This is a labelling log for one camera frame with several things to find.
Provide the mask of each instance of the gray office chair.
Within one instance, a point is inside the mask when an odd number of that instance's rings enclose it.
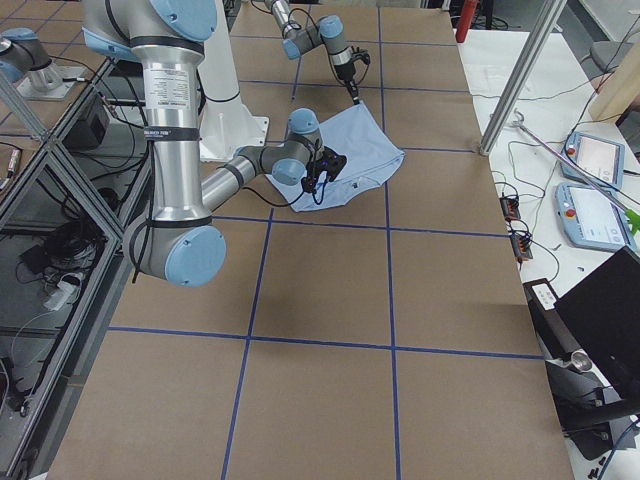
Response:
[[[631,47],[633,47],[633,43],[629,42],[629,39],[639,32],[640,27],[634,28],[622,39],[621,42],[594,42],[589,49],[589,53],[580,59],[580,64],[590,58],[602,73],[605,73],[606,70],[612,72],[618,68],[622,59],[627,53],[629,53]]]

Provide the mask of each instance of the blue joint cap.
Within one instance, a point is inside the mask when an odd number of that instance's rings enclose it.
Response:
[[[204,42],[215,31],[218,13],[214,0],[150,0],[169,28],[192,42]]]
[[[30,28],[10,28],[2,32],[2,36],[8,40],[37,40],[38,36]]]
[[[324,38],[336,38],[343,31],[342,20],[337,15],[329,15],[320,20],[320,35]]]
[[[11,83],[15,83],[22,78],[22,72],[7,62],[0,62],[0,72],[4,73],[4,76]]]
[[[307,168],[300,160],[295,158],[282,158],[278,160],[271,169],[271,175],[279,183],[289,185],[290,187],[297,185],[307,174]]]
[[[175,243],[164,266],[165,277],[181,287],[200,287],[216,276],[227,254],[227,244],[212,225],[189,230]]]
[[[298,135],[306,135],[320,128],[316,114],[308,108],[299,108],[289,115],[289,130]]]
[[[140,63],[138,57],[133,54],[127,45],[121,45],[113,40],[104,38],[91,30],[87,30],[85,27],[82,27],[82,32],[84,33],[84,43],[94,52],[98,52],[105,57]]]
[[[300,58],[300,49],[292,40],[288,38],[284,39],[282,41],[282,48],[284,49],[284,53],[287,54],[287,58],[289,58],[289,60]]]

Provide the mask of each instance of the blue cloth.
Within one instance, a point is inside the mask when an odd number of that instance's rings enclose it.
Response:
[[[346,155],[347,165],[334,182],[327,183],[324,200],[316,205],[305,194],[291,208],[296,212],[346,205],[356,195],[384,184],[402,164],[404,152],[396,148],[378,127],[364,104],[354,105],[320,124],[324,145]],[[300,184],[287,186],[267,175],[287,202],[301,192]],[[318,182],[316,199],[322,194],[324,174]]]

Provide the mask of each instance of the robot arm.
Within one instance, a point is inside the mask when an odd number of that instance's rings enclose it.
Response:
[[[33,31],[12,28],[0,34],[0,71],[10,82],[29,75],[33,88],[47,92],[62,85],[62,76]]]
[[[125,256],[137,271],[183,286],[210,281],[224,261],[226,245],[211,225],[211,210],[255,176],[314,191],[321,171],[330,181],[346,161],[322,145],[310,110],[289,120],[280,147],[245,147],[200,181],[196,68],[217,18],[213,0],[85,0],[87,45],[104,55],[139,61],[143,67],[145,137],[154,171],[148,213],[126,229]]]
[[[322,17],[317,23],[303,28],[291,14],[287,0],[265,0],[265,5],[282,33],[282,46],[290,60],[300,58],[310,50],[324,44],[332,68],[343,83],[354,104],[360,103],[358,85],[354,80],[356,61],[369,65],[371,58],[366,50],[347,45],[342,21],[336,15]]]

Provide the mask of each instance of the tablet screen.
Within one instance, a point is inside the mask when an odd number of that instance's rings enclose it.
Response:
[[[590,137],[580,138],[576,163],[591,175],[612,183],[616,171],[618,146]]]
[[[585,240],[624,245],[616,208],[595,190],[569,187]]]

